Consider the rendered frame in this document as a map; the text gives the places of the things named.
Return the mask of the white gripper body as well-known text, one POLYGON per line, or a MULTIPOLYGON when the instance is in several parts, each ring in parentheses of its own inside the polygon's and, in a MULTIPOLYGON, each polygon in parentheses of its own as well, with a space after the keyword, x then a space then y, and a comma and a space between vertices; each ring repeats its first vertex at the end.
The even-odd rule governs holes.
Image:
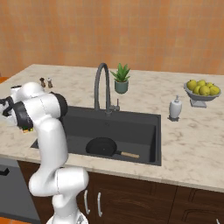
POLYGON ((6 125, 9 127, 18 125, 17 121, 14 119, 12 115, 9 116, 0 115, 0 120, 5 122, 6 125))

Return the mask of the grey fruit bowl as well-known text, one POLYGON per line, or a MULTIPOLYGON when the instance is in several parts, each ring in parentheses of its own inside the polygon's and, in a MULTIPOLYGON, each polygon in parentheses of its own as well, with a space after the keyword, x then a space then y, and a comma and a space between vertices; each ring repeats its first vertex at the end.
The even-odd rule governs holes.
POLYGON ((184 84, 184 90, 190 97, 191 106, 196 108, 205 108, 207 106, 206 102, 210 102, 221 95, 221 93, 218 93, 217 95, 208 96, 194 94, 190 89, 187 88, 186 84, 184 84))

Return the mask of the grey dishwasher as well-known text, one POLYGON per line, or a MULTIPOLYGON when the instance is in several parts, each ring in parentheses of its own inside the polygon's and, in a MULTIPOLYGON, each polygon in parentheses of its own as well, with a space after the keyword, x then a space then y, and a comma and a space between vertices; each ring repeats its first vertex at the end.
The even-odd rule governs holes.
POLYGON ((0 216, 41 224, 18 162, 0 157, 0 171, 6 168, 10 173, 0 176, 0 216))

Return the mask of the white soap dispenser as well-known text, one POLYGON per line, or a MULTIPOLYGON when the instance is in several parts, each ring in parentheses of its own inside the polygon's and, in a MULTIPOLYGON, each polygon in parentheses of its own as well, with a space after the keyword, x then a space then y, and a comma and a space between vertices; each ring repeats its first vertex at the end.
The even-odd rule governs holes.
POLYGON ((177 121, 182 110, 182 101, 178 96, 170 102, 169 106, 169 119, 171 121, 177 121))

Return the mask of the black sink basin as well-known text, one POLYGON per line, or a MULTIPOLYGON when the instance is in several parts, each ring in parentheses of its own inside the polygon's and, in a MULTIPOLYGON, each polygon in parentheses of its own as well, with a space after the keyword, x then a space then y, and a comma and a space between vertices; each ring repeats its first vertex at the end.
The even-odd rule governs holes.
POLYGON ((70 153, 122 160, 146 165, 161 165, 161 116, 154 114, 105 111, 92 108, 68 108, 62 118, 70 153), (108 137, 115 141, 119 151, 137 154, 140 158, 115 154, 113 157, 86 152, 88 142, 96 137, 108 137))

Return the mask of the dark wooden cupboard door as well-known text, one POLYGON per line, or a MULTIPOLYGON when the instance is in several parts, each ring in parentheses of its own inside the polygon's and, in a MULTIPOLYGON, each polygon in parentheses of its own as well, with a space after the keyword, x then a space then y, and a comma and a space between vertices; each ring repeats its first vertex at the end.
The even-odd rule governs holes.
POLYGON ((168 224, 224 224, 224 193, 179 186, 168 224))
POLYGON ((96 224, 168 224, 177 191, 175 185, 90 172, 94 203, 98 194, 102 215, 96 224))
MULTIPOLYGON (((26 185, 28 186, 29 180, 32 174, 38 170, 39 164, 25 162, 25 161, 18 161, 18 165, 24 176, 24 181, 26 185)), ((79 195, 77 196, 78 207, 80 211, 87 217, 89 224, 96 224, 94 201, 90 197, 90 193, 92 192, 91 185, 89 185, 87 188, 87 206, 90 209, 90 214, 87 214, 85 210, 84 192, 85 191, 80 192, 79 195)), ((48 220, 53 216, 52 198, 51 197, 36 197, 33 195, 31 196, 31 198, 38 212, 40 223, 46 224, 48 220)))

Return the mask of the dark grey curved tap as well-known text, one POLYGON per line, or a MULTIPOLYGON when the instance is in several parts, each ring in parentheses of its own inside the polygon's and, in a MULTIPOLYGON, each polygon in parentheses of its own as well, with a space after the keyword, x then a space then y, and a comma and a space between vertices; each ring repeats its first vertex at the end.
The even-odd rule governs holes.
POLYGON ((94 109, 98 111, 100 109, 100 103, 99 103, 99 84, 100 84, 100 78, 102 70, 105 71, 105 77, 106 77, 106 110, 105 114, 106 116, 111 116, 113 111, 119 111, 120 106, 119 104, 112 105, 111 104, 111 98, 110 98, 110 85, 109 85, 109 69, 106 63, 101 63, 98 66, 95 80, 94 80, 94 109))

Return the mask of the green plant in teal pot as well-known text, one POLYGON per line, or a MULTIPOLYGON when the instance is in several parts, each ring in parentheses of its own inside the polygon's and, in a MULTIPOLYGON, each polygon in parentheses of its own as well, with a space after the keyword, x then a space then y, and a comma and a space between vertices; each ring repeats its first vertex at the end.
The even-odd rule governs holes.
POLYGON ((122 66, 121 63, 117 66, 117 71, 111 72, 112 75, 115 77, 115 91, 118 94, 125 94, 129 88, 129 73, 130 69, 128 65, 122 66))

